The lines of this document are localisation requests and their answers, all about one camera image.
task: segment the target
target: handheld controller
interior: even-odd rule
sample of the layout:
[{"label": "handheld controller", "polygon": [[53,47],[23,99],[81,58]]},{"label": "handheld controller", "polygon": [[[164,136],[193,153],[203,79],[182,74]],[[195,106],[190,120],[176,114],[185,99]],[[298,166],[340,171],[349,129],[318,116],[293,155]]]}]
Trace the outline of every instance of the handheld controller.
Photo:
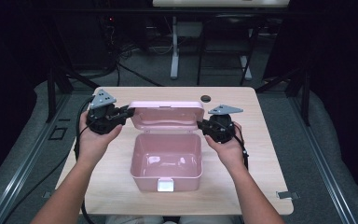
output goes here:
[{"label": "handheld controller", "polygon": [[242,111],[236,107],[220,105],[208,112],[208,114],[212,114],[209,120],[204,119],[202,122],[197,122],[199,129],[204,135],[211,136],[215,142],[226,143],[235,134],[235,126],[229,114]]},{"label": "handheld controller", "polygon": [[86,124],[98,134],[110,133],[118,124],[125,125],[133,116],[134,109],[127,105],[115,107],[116,98],[104,90],[99,90],[89,105]]}]

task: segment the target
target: box latch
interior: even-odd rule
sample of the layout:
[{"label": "box latch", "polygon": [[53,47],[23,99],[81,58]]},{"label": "box latch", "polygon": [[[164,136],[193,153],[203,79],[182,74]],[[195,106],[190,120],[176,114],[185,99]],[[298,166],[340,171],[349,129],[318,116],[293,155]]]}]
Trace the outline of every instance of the box latch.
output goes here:
[{"label": "box latch", "polygon": [[157,191],[173,192],[173,180],[167,177],[160,178],[157,183]]}]

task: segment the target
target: left hand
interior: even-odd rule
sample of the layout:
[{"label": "left hand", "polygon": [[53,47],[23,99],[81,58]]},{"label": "left hand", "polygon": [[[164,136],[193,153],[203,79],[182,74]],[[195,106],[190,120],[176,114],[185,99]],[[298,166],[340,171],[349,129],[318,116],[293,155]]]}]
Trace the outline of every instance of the left hand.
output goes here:
[{"label": "left hand", "polygon": [[[80,117],[79,130],[83,131],[86,127],[86,120],[89,111],[82,113]],[[107,134],[98,134],[87,128],[80,135],[80,152],[77,163],[86,164],[90,167],[95,167],[98,161],[103,157],[107,146],[112,142],[121,132],[122,125],[119,124],[115,129]]]}]

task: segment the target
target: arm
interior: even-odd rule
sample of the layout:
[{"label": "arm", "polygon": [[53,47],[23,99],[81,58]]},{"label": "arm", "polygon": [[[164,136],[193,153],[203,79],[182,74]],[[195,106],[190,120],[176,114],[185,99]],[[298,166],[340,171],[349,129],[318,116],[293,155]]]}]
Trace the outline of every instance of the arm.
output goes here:
[{"label": "arm", "polygon": [[[238,129],[236,135],[241,139]],[[225,144],[216,143],[208,135],[205,135],[205,139],[217,152],[220,161],[226,166],[234,181],[244,222],[246,224],[283,223],[281,216],[264,196],[243,164],[240,144],[234,138]]]},{"label": "arm", "polygon": [[[85,129],[87,112],[80,118],[80,131]],[[79,158],[60,186],[36,214],[32,223],[76,223],[92,171],[109,143],[121,132],[118,125],[112,132],[99,135],[86,129],[80,136]]]}]

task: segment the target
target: metal bracket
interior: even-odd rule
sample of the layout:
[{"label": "metal bracket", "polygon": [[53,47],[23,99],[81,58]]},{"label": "metal bracket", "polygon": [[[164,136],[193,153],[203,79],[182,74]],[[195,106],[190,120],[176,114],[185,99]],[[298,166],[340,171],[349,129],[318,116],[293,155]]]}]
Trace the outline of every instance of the metal bracket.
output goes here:
[{"label": "metal bracket", "polygon": [[227,115],[227,114],[240,113],[240,112],[243,112],[243,110],[240,108],[229,106],[229,105],[220,105],[208,111],[208,114]]},{"label": "metal bracket", "polygon": [[111,105],[116,101],[116,98],[111,96],[106,91],[99,90],[98,93],[95,95],[94,99],[92,100],[91,104],[89,105],[89,108],[95,109],[104,105]]},{"label": "metal bracket", "polygon": [[277,197],[278,197],[279,199],[295,200],[295,199],[299,199],[299,198],[300,198],[300,195],[298,195],[297,192],[290,192],[290,191],[278,192],[278,191],[277,191]]}]

